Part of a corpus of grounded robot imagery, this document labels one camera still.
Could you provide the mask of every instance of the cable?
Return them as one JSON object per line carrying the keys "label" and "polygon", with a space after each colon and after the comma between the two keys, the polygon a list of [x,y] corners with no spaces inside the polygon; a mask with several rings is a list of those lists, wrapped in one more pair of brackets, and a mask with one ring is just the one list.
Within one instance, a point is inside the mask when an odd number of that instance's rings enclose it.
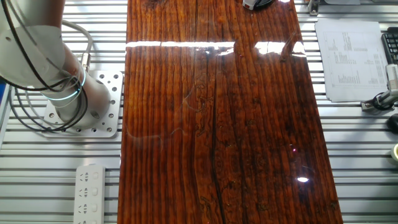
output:
{"label": "cable", "polygon": [[[65,130],[67,130],[68,128],[71,128],[72,126],[74,126],[75,124],[77,124],[79,121],[81,121],[81,119],[84,117],[84,115],[86,114],[87,109],[88,109],[88,99],[87,99],[86,91],[85,91],[82,87],[79,86],[79,90],[83,92],[83,96],[84,96],[84,98],[85,98],[85,109],[84,109],[83,113],[80,115],[80,117],[79,117],[76,121],[72,122],[72,121],[75,120],[76,117],[79,115],[79,111],[80,111],[80,109],[81,109],[81,102],[78,104],[78,108],[77,108],[77,110],[76,110],[75,115],[71,118],[70,121],[66,122],[66,123],[63,124],[61,127],[58,127],[58,128],[55,128],[55,129],[49,129],[49,128],[43,127],[41,124],[38,124],[38,125],[39,125],[40,127],[42,127],[43,129],[37,129],[37,128],[33,128],[33,127],[29,126],[28,124],[26,124],[25,122],[23,122],[23,120],[18,116],[18,114],[17,114],[17,112],[16,112],[16,110],[15,110],[15,107],[14,107],[14,105],[12,104],[11,90],[12,90],[12,88],[10,88],[10,90],[9,90],[8,100],[9,100],[9,104],[10,104],[10,107],[11,107],[12,112],[14,113],[15,117],[18,119],[19,122],[21,122],[25,127],[29,128],[29,129],[31,129],[31,130],[33,130],[33,131],[39,131],[39,132],[65,131]],[[18,95],[17,95],[17,98],[18,98],[18,100],[19,100],[19,104],[20,104],[22,110],[24,110],[24,113],[28,116],[29,119],[31,119],[34,123],[36,123],[36,122],[34,121],[34,119],[33,119],[33,118],[27,113],[27,111],[24,109],[24,106],[23,106],[23,104],[22,104],[22,101],[21,101],[21,99],[18,97]]]}
{"label": "cable", "polygon": [[[52,85],[52,87],[59,86],[59,85],[61,85],[65,80],[68,80],[68,79],[69,79],[69,78],[65,78],[65,79],[63,79],[63,80],[57,82],[56,84]],[[5,82],[5,83],[7,83],[7,84],[10,85],[10,86],[16,87],[16,88],[21,89],[21,90],[27,90],[27,91],[44,91],[44,90],[48,90],[47,88],[27,88],[27,87],[23,87],[23,86],[20,86],[20,85],[15,84],[15,83],[13,83],[13,82],[11,82],[11,81],[9,81],[9,80],[6,80],[6,79],[3,78],[3,77],[0,77],[0,80],[3,81],[3,82]]]}
{"label": "cable", "polygon": [[62,24],[67,26],[67,27],[70,27],[72,29],[75,29],[75,30],[78,30],[78,31],[82,32],[87,37],[88,43],[87,43],[87,48],[86,48],[85,53],[89,53],[91,51],[92,46],[93,46],[93,38],[90,35],[90,33],[86,29],[82,28],[81,26],[79,26],[77,24],[74,24],[72,22],[69,22],[69,21],[63,20]]}
{"label": "cable", "polygon": [[11,17],[10,17],[10,13],[9,13],[9,11],[8,11],[8,7],[7,7],[7,4],[6,4],[6,0],[1,0],[1,4],[2,4],[2,6],[3,6],[4,13],[5,13],[5,15],[6,15],[6,19],[7,19],[8,25],[9,25],[9,27],[10,27],[10,29],[11,29],[12,36],[15,38],[15,41],[16,41],[16,43],[17,43],[19,49],[21,50],[21,52],[22,52],[22,54],[23,54],[23,56],[24,56],[26,62],[28,63],[30,69],[33,71],[33,73],[34,73],[34,75],[36,76],[36,78],[37,78],[37,79],[41,82],[41,84],[43,84],[43,86],[46,87],[48,90],[51,90],[51,91],[54,91],[54,92],[61,92],[61,91],[63,91],[63,90],[56,90],[56,89],[52,88],[52,87],[49,86],[49,85],[42,79],[42,77],[39,75],[39,73],[37,72],[37,70],[36,70],[36,68],[34,67],[33,63],[30,61],[30,58],[29,58],[28,54],[26,53],[25,48],[24,48],[24,46],[23,46],[22,43],[21,43],[21,40],[20,40],[19,37],[18,37],[16,28],[14,27],[14,23],[12,22],[12,19],[11,19]]}

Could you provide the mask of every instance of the table surface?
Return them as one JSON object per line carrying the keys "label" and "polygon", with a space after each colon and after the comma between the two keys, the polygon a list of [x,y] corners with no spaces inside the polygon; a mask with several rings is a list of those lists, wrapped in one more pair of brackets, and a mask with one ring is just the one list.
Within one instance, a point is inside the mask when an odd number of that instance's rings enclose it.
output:
{"label": "table surface", "polygon": [[118,223],[342,223],[293,1],[130,0]]}

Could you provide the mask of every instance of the glossy wood surface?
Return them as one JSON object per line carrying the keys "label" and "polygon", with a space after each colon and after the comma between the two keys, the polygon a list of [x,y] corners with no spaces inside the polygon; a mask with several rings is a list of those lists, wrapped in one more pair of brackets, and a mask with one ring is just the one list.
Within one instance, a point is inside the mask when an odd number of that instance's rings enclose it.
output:
{"label": "glossy wood surface", "polygon": [[118,223],[343,223],[293,1],[129,0]]}

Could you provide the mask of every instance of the keyboard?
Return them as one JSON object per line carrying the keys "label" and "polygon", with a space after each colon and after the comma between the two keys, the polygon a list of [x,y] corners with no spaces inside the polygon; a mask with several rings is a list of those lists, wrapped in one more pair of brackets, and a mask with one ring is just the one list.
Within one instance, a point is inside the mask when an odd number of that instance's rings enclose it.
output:
{"label": "keyboard", "polygon": [[383,34],[381,41],[386,52],[388,64],[396,64],[398,61],[398,27],[390,27],[386,34]]}

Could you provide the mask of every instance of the white power strip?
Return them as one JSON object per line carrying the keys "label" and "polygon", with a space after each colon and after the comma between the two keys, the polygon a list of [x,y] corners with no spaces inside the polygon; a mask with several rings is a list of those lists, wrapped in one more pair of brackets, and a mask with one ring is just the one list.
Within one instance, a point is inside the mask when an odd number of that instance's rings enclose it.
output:
{"label": "white power strip", "polygon": [[73,224],[103,224],[105,167],[81,166],[76,170]]}

